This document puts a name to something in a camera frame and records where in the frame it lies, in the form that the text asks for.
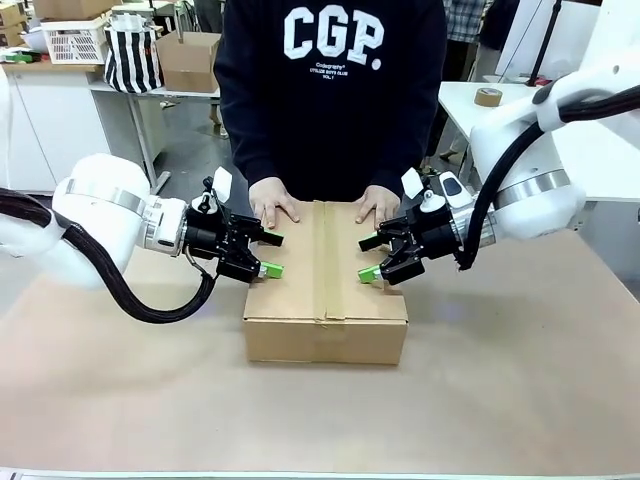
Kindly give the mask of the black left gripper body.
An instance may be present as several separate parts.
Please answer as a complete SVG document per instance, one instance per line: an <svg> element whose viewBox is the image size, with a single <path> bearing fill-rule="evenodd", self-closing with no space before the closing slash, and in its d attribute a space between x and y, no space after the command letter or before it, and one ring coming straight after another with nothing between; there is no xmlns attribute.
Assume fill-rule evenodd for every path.
<svg viewBox="0 0 640 480"><path fill-rule="evenodd" d="M188 262L207 276L197 259L219 260L216 272L220 276L240 276L241 267L234 262L235 247L231 240L237 230L240 216L231 211L217 211L212 214L196 211L186 212L186 233L184 234L184 255Z"/></svg>

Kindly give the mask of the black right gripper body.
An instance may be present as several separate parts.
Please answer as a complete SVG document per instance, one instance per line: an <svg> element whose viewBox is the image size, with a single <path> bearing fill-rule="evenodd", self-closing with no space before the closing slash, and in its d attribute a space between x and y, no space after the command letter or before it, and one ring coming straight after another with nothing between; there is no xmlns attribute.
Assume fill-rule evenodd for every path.
<svg viewBox="0 0 640 480"><path fill-rule="evenodd" d="M448 205L432 212L423 212L419 206L408 211L408 225L419 247L419 256L435 260L452 255L459 249L459 239L452 226L453 217Z"/></svg>

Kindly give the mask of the brown cardboard shipping box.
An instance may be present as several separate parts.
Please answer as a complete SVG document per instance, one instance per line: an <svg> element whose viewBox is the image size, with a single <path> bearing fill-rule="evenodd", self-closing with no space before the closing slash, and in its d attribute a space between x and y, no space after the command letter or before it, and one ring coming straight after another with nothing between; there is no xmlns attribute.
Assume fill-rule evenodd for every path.
<svg viewBox="0 0 640 480"><path fill-rule="evenodd" d="M345 320L323 329L313 320L313 202L300 202L301 220L282 219L281 247L260 244L263 262L284 267L280 279L249 287L244 336L251 361L396 365L408 329L402 292L385 281L362 284L358 271L380 264L385 248L362 252L358 242L375 232L374 223L355 221L354 203L333 203L339 242Z"/></svg>

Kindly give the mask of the person's right forearm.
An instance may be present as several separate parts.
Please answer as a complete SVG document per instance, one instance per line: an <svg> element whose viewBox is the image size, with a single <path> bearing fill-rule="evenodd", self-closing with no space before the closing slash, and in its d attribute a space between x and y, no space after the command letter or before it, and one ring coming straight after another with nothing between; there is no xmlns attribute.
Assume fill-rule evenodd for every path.
<svg viewBox="0 0 640 480"><path fill-rule="evenodd" d="M271 151L259 140L240 139L233 143L233 162L248 185L270 177L277 177Z"/></svg>

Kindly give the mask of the person's left forearm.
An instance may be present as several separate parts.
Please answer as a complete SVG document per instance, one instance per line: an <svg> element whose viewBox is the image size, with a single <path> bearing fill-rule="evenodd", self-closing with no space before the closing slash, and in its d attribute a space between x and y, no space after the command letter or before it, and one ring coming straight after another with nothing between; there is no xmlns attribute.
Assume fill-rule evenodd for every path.
<svg viewBox="0 0 640 480"><path fill-rule="evenodd" d="M385 151L373 161L370 184L384 187L402 197L404 190L401 178L414 163L411 156Z"/></svg>

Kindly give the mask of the small background cardboard box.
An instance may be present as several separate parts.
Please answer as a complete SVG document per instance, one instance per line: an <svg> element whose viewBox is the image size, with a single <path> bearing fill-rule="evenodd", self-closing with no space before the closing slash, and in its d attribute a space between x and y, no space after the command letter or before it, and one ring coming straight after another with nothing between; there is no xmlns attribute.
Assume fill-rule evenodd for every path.
<svg viewBox="0 0 640 480"><path fill-rule="evenodd" d="M164 86L169 91L213 94L218 89L213 67L221 35L177 31L156 42Z"/></svg>

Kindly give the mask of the large brown cardboard box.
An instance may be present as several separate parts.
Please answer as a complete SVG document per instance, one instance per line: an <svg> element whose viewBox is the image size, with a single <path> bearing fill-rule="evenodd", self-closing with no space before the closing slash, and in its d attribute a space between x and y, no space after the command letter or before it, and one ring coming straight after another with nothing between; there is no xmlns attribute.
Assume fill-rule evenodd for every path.
<svg viewBox="0 0 640 480"><path fill-rule="evenodd" d="M122 0L32 0L35 15L46 21L91 20Z"/></svg>

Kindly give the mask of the stacked brown cardboard box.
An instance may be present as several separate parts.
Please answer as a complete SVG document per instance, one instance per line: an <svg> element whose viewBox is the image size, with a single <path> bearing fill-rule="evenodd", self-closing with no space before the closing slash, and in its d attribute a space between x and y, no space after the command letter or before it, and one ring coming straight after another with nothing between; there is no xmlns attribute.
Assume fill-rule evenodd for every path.
<svg viewBox="0 0 640 480"><path fill-rule="evenodd" d="M20 3L0 2L0 47L17 47L23 43L27 16Z"/></svg>

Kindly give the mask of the person's left hand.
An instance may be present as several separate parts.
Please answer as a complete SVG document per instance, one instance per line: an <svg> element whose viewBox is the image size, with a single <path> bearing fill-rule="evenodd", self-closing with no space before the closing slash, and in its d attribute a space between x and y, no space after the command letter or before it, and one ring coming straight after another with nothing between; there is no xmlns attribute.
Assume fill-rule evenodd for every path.
<svg viewBox="0 0 640 480"><path fill-rule="evenodd" d="M400 207L400 198L391 190L378 186L368 186L363 195L356 201L357 214L355 221L362 224L370 215L373 216L374 226L391 220Z"/></svg>

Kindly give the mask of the person's right hand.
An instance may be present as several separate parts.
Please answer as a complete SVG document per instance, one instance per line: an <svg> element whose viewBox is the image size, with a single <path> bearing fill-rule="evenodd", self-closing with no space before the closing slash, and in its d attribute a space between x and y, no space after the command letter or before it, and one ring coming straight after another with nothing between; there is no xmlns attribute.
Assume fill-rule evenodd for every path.
<svg viewBox="0 0 640 480"><path fill-rule="evenodd" d="M268 229L276 228L279 211L294 223L300 221L293 197L277 177L267 177L252 184L248 196L254 216Z"/></svg>

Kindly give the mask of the brown packing tape strip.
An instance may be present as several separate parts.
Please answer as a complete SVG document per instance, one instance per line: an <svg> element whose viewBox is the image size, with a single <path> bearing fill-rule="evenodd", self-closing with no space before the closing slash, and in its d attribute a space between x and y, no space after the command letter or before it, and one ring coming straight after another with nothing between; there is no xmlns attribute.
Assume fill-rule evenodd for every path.
<svg viewBox="0 0 640 480"><path fill-rule="evenodd" d="M313 320L328 329L345 320L334 204L314 201L312 212Z"/></svg>

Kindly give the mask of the white background desk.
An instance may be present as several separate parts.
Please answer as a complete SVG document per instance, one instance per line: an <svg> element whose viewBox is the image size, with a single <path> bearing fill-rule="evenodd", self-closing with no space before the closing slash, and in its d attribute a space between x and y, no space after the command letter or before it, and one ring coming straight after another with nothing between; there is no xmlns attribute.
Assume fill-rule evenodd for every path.
<svg viewBox="0 0 640 480"><path fill-rule="evenodd" d="M143 118L140 108L140 98L156 98L161 100L189 100L218 105L220 101L220 90L213 92L191 92L191 91L171 91L165 87L150 90L147 93L125 93L128 111L132 117L135 127L139 150L142 155L142 165L151 186L151 192L158 194L171 177L167 170L160 174L156 173L154 157L151 155L151 144L149 136L143 128Z"/></svg>

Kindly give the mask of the white side table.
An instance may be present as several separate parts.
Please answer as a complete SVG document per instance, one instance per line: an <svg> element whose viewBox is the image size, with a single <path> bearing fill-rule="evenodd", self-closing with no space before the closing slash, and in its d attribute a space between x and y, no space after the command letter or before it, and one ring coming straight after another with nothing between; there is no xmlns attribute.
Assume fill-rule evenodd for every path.
<svg viewBox="0 0 640 480"><path fill-rule="evenodd" d="M466 138L492 111L474 102L485 86L445 82L440 87L440 105ZM565 172L588 202L640 205L640 110L571 122L550 136Z"/></svg>

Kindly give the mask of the person in dark sweatshirt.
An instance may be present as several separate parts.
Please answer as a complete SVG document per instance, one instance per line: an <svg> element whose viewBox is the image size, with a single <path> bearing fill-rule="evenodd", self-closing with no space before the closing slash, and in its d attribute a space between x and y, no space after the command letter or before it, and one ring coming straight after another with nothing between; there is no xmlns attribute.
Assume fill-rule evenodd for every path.
<svg viewBox="0 0 640 480"><path fill-rule="evenodd" d="M356 200L383 152L425 156L446 34L442 0L227 0L214 73L231 149L265 142L297 199Z"/></svg>

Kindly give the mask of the black white striped bag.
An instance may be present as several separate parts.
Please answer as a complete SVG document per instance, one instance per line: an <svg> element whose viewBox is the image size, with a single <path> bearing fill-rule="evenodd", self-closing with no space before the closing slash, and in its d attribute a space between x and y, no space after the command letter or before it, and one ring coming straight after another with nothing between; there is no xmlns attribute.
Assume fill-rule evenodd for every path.
<svg viewBox="0 0 640 480"><path fill-rule="evenodd" d="M108 51L104 81L122 93L143 94L164 85L157 32L145 17L114 13L104 29Z"/></svg>

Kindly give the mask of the white storage cabinet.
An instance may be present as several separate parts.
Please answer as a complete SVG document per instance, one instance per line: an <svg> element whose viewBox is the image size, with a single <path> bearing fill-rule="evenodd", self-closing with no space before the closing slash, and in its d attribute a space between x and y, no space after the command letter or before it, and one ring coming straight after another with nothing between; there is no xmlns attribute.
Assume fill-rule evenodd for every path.
<svg viewBox="0 0 640 480"><path fill-rule="evenodd" d="M111 148L85 69L4 65L11 109L0 112L0 186L49 194L76 162Z"/></svg>

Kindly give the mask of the person in plaid shirt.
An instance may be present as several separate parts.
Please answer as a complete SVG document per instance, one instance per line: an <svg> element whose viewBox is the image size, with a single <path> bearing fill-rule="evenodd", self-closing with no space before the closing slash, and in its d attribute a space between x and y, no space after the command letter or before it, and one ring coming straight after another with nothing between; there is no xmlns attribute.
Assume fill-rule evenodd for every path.
<svg viewBox="0 0 640 480"><path fill-rule="evenodd" d="M502 51L520 0L443 0L449 40Z"/></svg>

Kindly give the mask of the black tripod pole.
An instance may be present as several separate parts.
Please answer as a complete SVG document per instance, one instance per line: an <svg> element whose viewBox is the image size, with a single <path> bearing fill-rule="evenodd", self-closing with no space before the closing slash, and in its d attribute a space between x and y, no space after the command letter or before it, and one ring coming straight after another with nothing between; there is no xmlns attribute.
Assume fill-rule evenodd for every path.
<svg viewBox="0 0 640 480"><path fill-rule="evenodd" d="M553 31L557 22L557 18L562 8L562 1L563 0L555 0L553 4L551 15L549 17L549 21L548 21L538 54L536 56L532 72L530 73L529 78L526 82L526 85L528 87L533 87L536 85L536 81L539 77L539 72L540 72L545 54L547 52L547 49L551 40L551 36L553 34Z"/></svg>

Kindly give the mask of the white plastic basket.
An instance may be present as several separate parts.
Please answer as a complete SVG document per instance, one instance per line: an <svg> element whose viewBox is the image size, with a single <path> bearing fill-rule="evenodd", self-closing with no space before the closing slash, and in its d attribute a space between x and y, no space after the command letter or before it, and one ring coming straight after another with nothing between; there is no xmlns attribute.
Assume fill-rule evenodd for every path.
<svg viewBox="0 0 640 480"><path fill-rule="evenodd" d="M108 17L92 20L43 22L41 30L52 64L104 65L108 43L105 26Z"/></svg>

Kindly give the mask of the green tape dispenser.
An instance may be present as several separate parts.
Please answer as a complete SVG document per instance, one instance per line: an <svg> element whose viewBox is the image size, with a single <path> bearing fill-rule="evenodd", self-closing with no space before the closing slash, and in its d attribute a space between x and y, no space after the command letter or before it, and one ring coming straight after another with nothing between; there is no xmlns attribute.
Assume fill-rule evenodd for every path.
<svg viewBox="0 0 640 480"><path fill-rule="evenodd" d="M33 64L42 60L42 54L21 47L0 49L0 63L2 64Z"/></svg>

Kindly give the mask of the white bowl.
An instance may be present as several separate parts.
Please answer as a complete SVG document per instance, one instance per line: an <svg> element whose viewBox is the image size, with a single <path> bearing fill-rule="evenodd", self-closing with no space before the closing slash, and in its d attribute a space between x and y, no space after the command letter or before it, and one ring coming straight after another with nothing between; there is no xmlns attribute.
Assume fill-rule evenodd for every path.
<svg viewBox="0 0 640 480"><path fill-rule="evenodd" d="M29 49L41 54L48 53L45 34L42 30L34 29L29 32L22 32L20 37Z"/></svg>

